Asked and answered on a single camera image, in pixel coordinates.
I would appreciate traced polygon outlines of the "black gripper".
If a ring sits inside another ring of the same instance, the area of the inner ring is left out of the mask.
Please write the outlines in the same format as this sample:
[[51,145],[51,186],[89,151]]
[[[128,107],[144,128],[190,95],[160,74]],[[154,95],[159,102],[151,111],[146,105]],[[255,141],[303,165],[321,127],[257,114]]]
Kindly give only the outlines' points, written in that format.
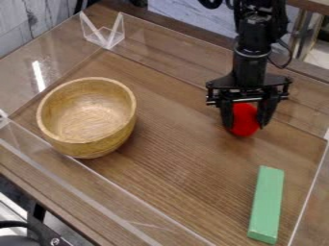
[[206,104],[221,110],[222,124],[226,129],[233,128],[233,103],[258,102],[257,123],[263,129],[271,121],[279,101],[289,97],[289,86],[293,80],[282,75],[266,74],[261,85],[242,86],[235,82],[231,74],[206,82]]

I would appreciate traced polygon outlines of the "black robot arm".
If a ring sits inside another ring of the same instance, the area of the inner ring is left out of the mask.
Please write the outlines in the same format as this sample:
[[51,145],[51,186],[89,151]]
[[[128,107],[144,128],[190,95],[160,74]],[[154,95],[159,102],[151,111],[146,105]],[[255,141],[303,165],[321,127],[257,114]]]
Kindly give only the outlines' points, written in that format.
[[234,127],[234,106],[255,102],[254,120],[259,128],[271,121],[278,104],[289,97],[293,80],[266,72],[273,45],[285,48],[287,33],[285,0],[234,0],[237,38],[233,68],[227,75],[206,82],[208,105],[219,108],[222,124]]

